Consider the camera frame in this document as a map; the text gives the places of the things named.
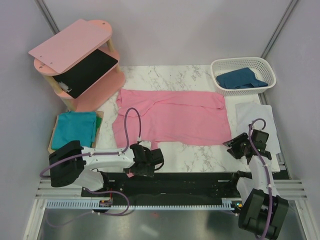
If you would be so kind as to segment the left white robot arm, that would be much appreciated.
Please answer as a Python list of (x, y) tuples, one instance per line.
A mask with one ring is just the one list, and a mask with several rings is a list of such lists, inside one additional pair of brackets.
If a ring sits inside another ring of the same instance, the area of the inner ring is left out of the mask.
[(73, 140), (49, 155), (50, 185), (62, 188), (74, 184), (104, 197), (110, 185), (101, 169), (122, 169), (128, 177), (154, 176), (157, 166), (162, 167), (165, 161), (159, 148), (150, 147), (149, 141), (140, 141), (124, 149), (96, 149)]

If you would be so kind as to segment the pink t-shirt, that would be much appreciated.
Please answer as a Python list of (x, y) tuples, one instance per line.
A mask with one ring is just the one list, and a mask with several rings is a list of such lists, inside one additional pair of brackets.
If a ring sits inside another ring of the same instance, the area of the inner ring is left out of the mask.
[(209, 91), (145, 91), (121, 89), (112, 123), (118, 148), (138, 138), (188, 146), (221, 146), (231, 139), (225, 98)]

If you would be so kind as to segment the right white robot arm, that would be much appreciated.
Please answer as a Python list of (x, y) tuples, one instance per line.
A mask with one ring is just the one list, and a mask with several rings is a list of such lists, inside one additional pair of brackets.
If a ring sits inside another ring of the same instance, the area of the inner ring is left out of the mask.
[(253, 129), (224, 142), (236, 160), (246, 158), (251, 176), (238, 171), (229, 191), (241, 197), (238, 226), (257, 238), (276, 240), (286, 218), (289, 203), (278, 193), (272, 176), (272, 156), (266, 150), (269, 134)]

